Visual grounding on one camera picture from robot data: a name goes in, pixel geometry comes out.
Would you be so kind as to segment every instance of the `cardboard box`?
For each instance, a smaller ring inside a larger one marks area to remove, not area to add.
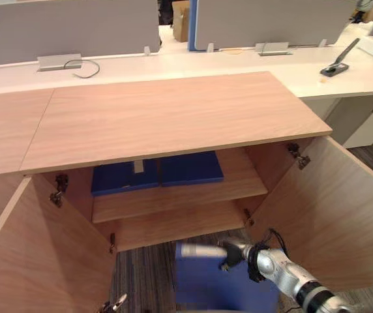
[[[179,42],[188,41],[189,1],[174,1],[173,8],[173,36]]]

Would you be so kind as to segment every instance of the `gray carpet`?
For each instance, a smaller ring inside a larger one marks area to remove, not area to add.
[[[373,145],[349,151],[373,169]],[[225,236],[244,238],[246,235],[244,230],[233,230],[190,238],[186,241],[212,245]],[[120,312],[161,313],[184,309],[175,304],[174,267],[174,242],[119,253],[116,262],[117,274],[112,283],[112,299],[123,293],[128,295]],[[354,305],[356,313],[373,313],[373,288],[350,290],[339,294]],[[295,306],[290,299],[281,297],[278,312],[285,312]]]

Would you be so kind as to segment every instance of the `wooden shelf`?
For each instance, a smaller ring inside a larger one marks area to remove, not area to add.
[[[158,187],[94,199],[93,223],[266,194],[243,148],[216,152],[224,174],[219,183]]]
[[[125,251],[206,233],[234,230],[244,227],[244,222],[235,204],[224,201],[124,218],[95,226],[106,238],[114,233],[117,251]]]

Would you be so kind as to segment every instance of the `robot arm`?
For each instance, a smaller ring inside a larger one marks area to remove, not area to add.
[[[265,243],[254,246],[235,239],[220,242],[227,257],[220,266],[228,271],[241,261],[248,263],[249,278],[259,282],[265,278],[291,297],[307,313],[351,313],[350,307],[338,296],[322,286],[308,271],[293,263],[279,249]]]

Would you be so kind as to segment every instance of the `blue binder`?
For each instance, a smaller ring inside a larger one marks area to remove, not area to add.
[[[161,158],[160,172],[162,186],[215,183],[224,178],[214,151]]]
[[[143,160],[143,169],[142,173],[134,173],[133,162],[97,166],[91,194],[97,197],[159,186],[156,160]]]

